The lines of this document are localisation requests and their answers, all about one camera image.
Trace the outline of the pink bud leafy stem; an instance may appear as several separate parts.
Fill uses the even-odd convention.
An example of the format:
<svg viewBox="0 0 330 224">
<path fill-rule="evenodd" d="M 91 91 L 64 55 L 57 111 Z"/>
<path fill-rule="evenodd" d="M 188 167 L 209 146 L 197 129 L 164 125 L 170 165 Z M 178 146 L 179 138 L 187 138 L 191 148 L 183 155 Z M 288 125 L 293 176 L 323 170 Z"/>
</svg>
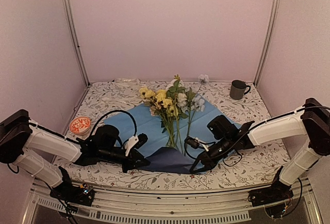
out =
<svg viewBox="0 0 330 224">
<path fill-rule="evenodd" d="M 170 113 L 170 108 L 158 108 L 157 106 L 152 106 L 150 111 L 152 116 L 160 117 L 162 133 L 167 132 L 169 136 L 166 146 L 174 148 L 176 145 L 174 134 L 174 116 Z"/>
</svg>

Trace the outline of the yellow fake flower stem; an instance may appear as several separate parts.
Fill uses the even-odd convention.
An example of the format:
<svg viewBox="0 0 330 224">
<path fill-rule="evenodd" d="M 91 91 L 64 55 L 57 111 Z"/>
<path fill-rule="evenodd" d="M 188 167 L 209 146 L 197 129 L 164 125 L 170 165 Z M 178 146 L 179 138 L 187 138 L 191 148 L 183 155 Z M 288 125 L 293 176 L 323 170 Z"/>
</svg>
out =
<svg viewBox="0 0 330 224">
<path fill-rule="evenodd" d="M 148 107 L 149 110 L 152 106 L 157 106 L 158 108 L 170 108 L 173 104 L 172 99 L 169 99 L 167 97 L 167 90 L 165 89 L 153 91 L 147 87 L 142 87 L 139 89 L 139 94 L 143 101 L 143 104 Z"/>
</svg>

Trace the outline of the white blue fake flower stem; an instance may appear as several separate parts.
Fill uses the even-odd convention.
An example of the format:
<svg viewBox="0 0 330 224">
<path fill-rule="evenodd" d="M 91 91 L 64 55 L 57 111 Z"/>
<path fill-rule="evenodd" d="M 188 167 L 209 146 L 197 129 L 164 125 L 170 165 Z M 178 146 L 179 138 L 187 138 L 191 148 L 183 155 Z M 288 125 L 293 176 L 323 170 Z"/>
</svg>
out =
<svg viewBox="0 0 330 224">
<path fill-rule="evenodd" d="M 199 94 L 199 90 L 201 89 L 201 86 L 202 85 L 200 85 L 197 91 L 194 91 L 191 87 L 189 87 L 188 90 L 185 91 L 187 104 L 182 108 L 183 111 L 182 114 L 183 113 L 188 114 L 186 136 L 190 135 L 190 129 L 195 113 L 199 111 L 203 112 L 205 109 L 205 100 Z"/>
</svg>

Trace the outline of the pale blue fake flower stem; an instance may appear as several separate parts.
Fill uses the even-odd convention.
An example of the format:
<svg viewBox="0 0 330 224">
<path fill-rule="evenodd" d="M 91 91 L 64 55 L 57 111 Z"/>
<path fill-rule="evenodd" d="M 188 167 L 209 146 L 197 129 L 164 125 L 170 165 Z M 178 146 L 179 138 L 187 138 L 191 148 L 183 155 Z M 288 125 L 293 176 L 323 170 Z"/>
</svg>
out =
<svg viewBox="0 0 330 224">
<path fill-rule="evenodd" d="M 197 96 L 199 91 L 209 83 L 209 76 L 207 74 L 200 74 L 198 76 L 198 83 L 194 86 L 194 96 Z"/>
</svg>

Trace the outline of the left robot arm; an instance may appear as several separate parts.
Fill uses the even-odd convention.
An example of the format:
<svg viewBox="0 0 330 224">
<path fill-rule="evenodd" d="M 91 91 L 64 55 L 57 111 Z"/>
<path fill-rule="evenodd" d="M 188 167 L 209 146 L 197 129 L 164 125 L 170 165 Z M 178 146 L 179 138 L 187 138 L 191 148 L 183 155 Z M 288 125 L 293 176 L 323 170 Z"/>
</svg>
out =
<svg viewBox="0 0 330 224">
<path fill-rule="evenodd" d="M 61 157 L 75 165 L 89 166 L 98 162 L 120 164 L 122 171 L 148 166 L 138 149 L 148 140 L 146 134 L 134 134 L 126 142 L 119 130 L 109 124 L 94 126 L 86 139 L 72 140 L 32 121 L 28 111 L 21 109 L 1 121 L 1 163 L 24 169 L 55 189 L 65 200 L 77 195 L 67 171 L 45 160 L 36 150 Z"/>
</svg>

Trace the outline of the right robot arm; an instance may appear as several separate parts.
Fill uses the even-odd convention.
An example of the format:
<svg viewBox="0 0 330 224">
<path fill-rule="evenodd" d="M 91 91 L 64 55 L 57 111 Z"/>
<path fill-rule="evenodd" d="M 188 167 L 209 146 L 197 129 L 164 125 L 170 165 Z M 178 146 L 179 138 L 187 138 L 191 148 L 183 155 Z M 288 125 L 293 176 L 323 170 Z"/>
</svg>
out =
<svg viewBox="0 0 330 224">
<path fill-rule="evenodd" d="M 278 201 L 293 196 L 292 184 L 323 156 L 329 155 L 329 107 L 316 99 L 306 99 L 297 109 L 260 121 L 236 127 L 226 116 L 213 118 L 207 128 L 216 143 L 205 147 L 194 160 L 191 174 L 205 172 L 232 151 L 251 149 L 264 143 L 288 137 L 305 136 L 304 145 L 276 172 L 270 186 L 249 192 L 249 201 Z"/>
</svg>

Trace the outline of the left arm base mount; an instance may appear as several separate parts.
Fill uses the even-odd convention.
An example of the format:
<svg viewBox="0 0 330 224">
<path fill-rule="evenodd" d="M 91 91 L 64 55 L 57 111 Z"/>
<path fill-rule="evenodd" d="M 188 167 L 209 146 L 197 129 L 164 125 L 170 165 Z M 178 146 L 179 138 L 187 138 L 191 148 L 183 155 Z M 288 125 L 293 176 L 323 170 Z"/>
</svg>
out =
<svg viewBox="0 0 330 224">
<path fill-rule="evenodd" d="M 74 186 L 62 182 L 60 185 L 51 189 L 50 196 L 69 203 L 91 206 L 94 200 L 95 191 L 90 187 Z"/>
</svg>

